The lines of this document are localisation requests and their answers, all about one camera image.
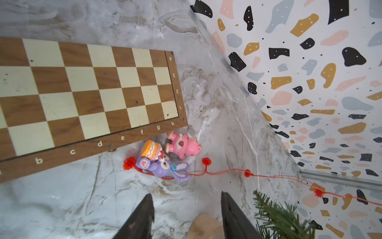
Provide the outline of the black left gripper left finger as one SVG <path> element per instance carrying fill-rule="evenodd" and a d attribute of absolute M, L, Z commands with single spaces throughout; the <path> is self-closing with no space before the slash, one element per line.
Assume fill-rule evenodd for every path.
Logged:
<path fill-rule="evenodd" d="M 155 209 L 151 194 L 145 195 L 113 239 L 151 239 Z"/>

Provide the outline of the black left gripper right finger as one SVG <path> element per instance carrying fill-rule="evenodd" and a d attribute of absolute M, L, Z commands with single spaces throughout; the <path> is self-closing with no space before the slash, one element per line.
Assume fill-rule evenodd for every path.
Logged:
<path fill-rule="evenodd" d="M 221 193 L 221 212 L 223 231 L 226 239 L 262 238 L 260 233 L 227 192 Z"/>

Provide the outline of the small green christmas tree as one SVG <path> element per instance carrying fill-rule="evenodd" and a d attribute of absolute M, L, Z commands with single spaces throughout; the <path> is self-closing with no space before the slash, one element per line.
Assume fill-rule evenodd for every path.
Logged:
<path fill-rule="evenodd" d="M 305 220 L 300 222 L 297 206 L 283 206 L 273 202 L 269 196 L 254 191 L 256 230 L 265 239 L 314 239 L 315 228 Z"/>

